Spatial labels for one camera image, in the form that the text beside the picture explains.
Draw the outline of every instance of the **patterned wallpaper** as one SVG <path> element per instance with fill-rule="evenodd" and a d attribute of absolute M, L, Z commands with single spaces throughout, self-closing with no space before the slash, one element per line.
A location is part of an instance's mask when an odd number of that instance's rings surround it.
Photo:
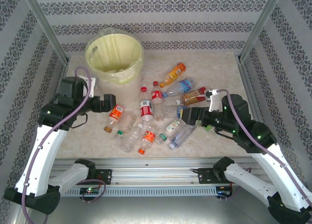
<path fill-rule="evenodd" d="M 63 64 L 25 0 L 0 0 L 0 223 L 11 203 L 5 188 L 20 178 L 38 113 L 56 90 Z"/>
<path fill-rule="evenodd" d="M 239 54 L 267 0 L 38 0 L 68 55 L 106 27 L 147 52 Z"/>
<path fill-rule="evenodd" d="M 245 61 L 265 123 L 312 187 L 312 0 L 279 0 Z"/>

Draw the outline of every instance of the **clear plastic bottle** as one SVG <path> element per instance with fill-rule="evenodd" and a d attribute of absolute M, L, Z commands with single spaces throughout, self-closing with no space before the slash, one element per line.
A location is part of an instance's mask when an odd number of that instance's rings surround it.
<path fill-rule="evenodd" d="M 183 63 L 178 63 L 175 68 L 171 72 L 169 72 L 163 81 L 159 84 L 160 88 L 164 88 L 164 86 L 168 86 L 172 84 L 176 78 L 181 75 L 186 70 L 186 67 Z"/>
<path fill-rule="evenodd" d="M 179 133 L 171 139 L 169 147 L 174 150 L 177 147 L 180 147 L 184 141 L 191 135 L 191 133 L 195 130 L 195 125 L 185 125 Z"/>
<path fill-rule="evenodd" d="M 180 105 L 164 105 L 165 117 L 167 118 L 181 118 L 181 110 L 186 106 Z"/>
<path fill-rule="evenodd" d="M 157 133 L 158 127 L 156 125 L 150 125 L 146 128 L 138 150 L 139 153 L 144 154 L 147 149 L 151 148 Z"/>
<path fill-rule="evenodd" d="M 135 144 L 137 143 L 139 137 L 141 136 L 143 125 L 139 123 L 138 125 L 131 128 L 128 134 L 123 137 L 121 141 L 121 149 L 125 152 L 131 152 Z"/>
<path fill-rule="evenodd" d="M 190 91 L 181 96 L 181 99 L 176 100 L 177 105 L 190 105 L 193 103 L 198 103 L 206 100 L 205 97 L 205 87 L 201 87 L 200 89 Z"/>
<path fill-rule="evenodd" d="M 118 123 L 118 132 L 114 136 L 114 140 L 120 142 L 124 133 L 128 133 L 135 123 L 137 116 L 134 113 L 125 111 Z"/>
<path fill-rule="evenodd" d="M 141 88 L 140 110 L 143 124 L 150 125 L 153 121 L 153 107 L 150 95 L 147 93 L 147 88 L 145 86 Z"/>
<path fill-rule="evenodd" d="M 166 92 L 163 92 L 162 95 L 164 98 L 167 98 L 168 96 L 177 96 L 186 93 L 194 88 L 195 88 L 194 79 L 188 78 L 172 85 L 167 89 Z"/>
<path fill-rule="evenodd" d="M 161 131 L 161 134 L 155 138 L 155 142 L 159 145 L 163 144 L 167 139 L 174 137 L 180 129 L 185 126 L 185 122 L 181 119 L 174 119 Z"/>
<path fill-rule="evenodd" d="M 113 127 L 118 123 L 122 113 L 123 113 L 124 108 L 121 107 L 120 105 L 116 105 L 113 110 L 111 111 L 108 120 L 107 120 L 107 124 L 104 127 L 104 130 L 107 133 L 111 133 Z"/>

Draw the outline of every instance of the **orange juice bottle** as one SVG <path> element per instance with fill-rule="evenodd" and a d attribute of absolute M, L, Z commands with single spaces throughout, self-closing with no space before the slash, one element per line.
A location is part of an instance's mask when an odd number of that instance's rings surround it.
<path fill-rule="evenodd" d="M 176 67 L 165 76 L 165 79 L 159 84 L 160 88 L 172 84 L 176 78 L 185 71 L 186 67 L 183 63 L 178 63 Z"/>

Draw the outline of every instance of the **cable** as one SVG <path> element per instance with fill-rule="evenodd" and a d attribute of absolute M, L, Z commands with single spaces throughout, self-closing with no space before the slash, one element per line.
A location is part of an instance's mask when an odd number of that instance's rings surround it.
<path fill-rule="evenodd" d="M 22 210 L 23 210 L 23 213 L 24 213 L 24 216 L 26 218 L 26 220 L 28 221 L 29 224 L 34 224 L 34 222 L 31 220 L 31 218 L 29 217 L 28 213 L 27 213 L 27 210 L 26 210 L 26 204 L 25 204 L 25 200 L 26 200 L 26 192 L 27 192 L 27 187 L 28 187 L 28 181 L 29 181 L 29 176 L 30 176 L 30 173 L 31 173 L 31 170 L 34 166 L 34 162 L 35 162 L 35 159 L 38 155 L 38 153 L 40 152 L 44 142 L 47 140 L 47 138 L 50 136 L 50 134 L 55 131 L 56 129 L 58 129 L 64 122 L 66 122 L 67 120 L 69 120 L 71 117 L 73 117 L 76 113 L 78 113 L 78 111 L 84 106 L 84 104 L 87 102 L 88 98 L 89 98 L 89 95 L 90 95 L 90 92 L 91 92 L 91 76 L 88 72 L 88 70 L 85 68 L 85 67 L 82 67 L 82 66 L 78 66 L 76 69 L 75 69 L 75 77 L 77 77 L 77 71 L 79 69 L 83 69 L 84 72 L 86 73 L 87 75 L 87 78 L 88 78 L 88 87 L 87 88 L 87 94 L 86 96 L 84 97 L 83 101 L 81 102 L 81 104 L 71 113 L 69 114 L 66 118 L 64 118 L 63 120 L 61 120 L 59 123 L 57 123 L 55 126 L 53 126 L 53 128 L 43 137 L 43 139 L 41 140 L 41 142 L 39 143 L 35 153 L 34 153 L 34 156 L 32 157 L 30 163 L 29 163 L 29 167 L 28 167 L 28 170 L 27 170 L 27 173 L 26 173 L 26 177 L 25 177 L 25 183 L 24 183 L 24 188 L 23 188 L 23 193 L 21 195 L 21 207 L 22 207 Z M 45 216 L 45 220 L 43 222 L 43 224 L 46 224 L 46 222 L 48 221 L 48 215 Z"/>
<path fill-rule="evenodd" d="M 248 130 L 246 129 L 246 127 L 244 126 L 243 122 L 239 119 L 238 114 L 235 111 L 232 99 L 231 99 L 231 95 L 229 93 L 228 90 L 226 89 L 220 89 L 217 90 L 217 93 L 219 92 L 226 92 L 227 96 L 228 96 L 228 101 L 232 110 L 232 113 L 236 119 L 236 121 L 238 122 L 238 124 L 240 125 L 240 127 L 242 128 L 242 130 L 245 132 L 245 134 L 247 135 L 247 137 L 258 147 L 260 148 L 262 151 L 268 153 L 273 159 L 275 159 L 286 171 L 286 173 L 289 175 L 291 181 L 293 182 L 293 184 L 296 186 L 296 188 L 299 190 L 300 194 L 302 195 L 302 197 L 304 198 L 304 200 L 307 201 L 307 203 L 309 204 L 309 206 L 312 207 L 312 202 L 308 199 L 307 195 L 304 193 L 304 191 L 302 190 L 301 186 L 298 184 L 298 182 L 296 181 L 296 179 L 294 178 L 294 176 L 292 175 L 291 171 L 287 168 L 287 166 L 285 165 L 285 163 L 283 163 L 276 155 L 274 155 L 272 152 L 270 152 L 269 150 L 267 150 L 264 146 L 262 146 L 261 144 L 259 144 L 252 136 L 251 134 L 248 132 Z"/>
<path fill-rule="evenodd" d="M 84 200 L 83 197 L 84 197 L 84 195 L 85 195 L 86 193 L 83 193 L 83 195 L 82 195 L 82 197 L 81 197 L 82 202 L 92 203 L 92 202 L 98 200 L 99 198 L 101 198 L 101 197 L 104 195 L 104 193 L 105 193 L 105 191 L 106 191 L 106 184 L 105 184 L 105 182 L 104 182 L 103 180 L 100 180 L 100 179 L 87 179 L 87 180 L 82 180 L 82 181 L 80 181 L 80 182 L 77 183 L 77 184 L 89 183 L 89 182 L 99 182 L 99 183 L 102 183 L 102 184 L 104 185 L 104 189 L 103 189 L 102 193 L 101 193 L 99 196 L 95 197 L 95 198 L 94 198 L 93 200 L 91 200 L 91 201 L 86 201 L 86 200 Z"/>

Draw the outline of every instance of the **yellow trash bin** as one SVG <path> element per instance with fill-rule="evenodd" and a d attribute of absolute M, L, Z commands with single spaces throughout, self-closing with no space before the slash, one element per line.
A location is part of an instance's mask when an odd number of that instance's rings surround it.
<path fill-rule="evenodd" d="M 116 102 L 135 101 L 141 90 L 144 49 L 133 35 L 114 28 L 101 30 L 85 49 L 90 71 L 98 77 L 104 93 L 114 94 Z"/>

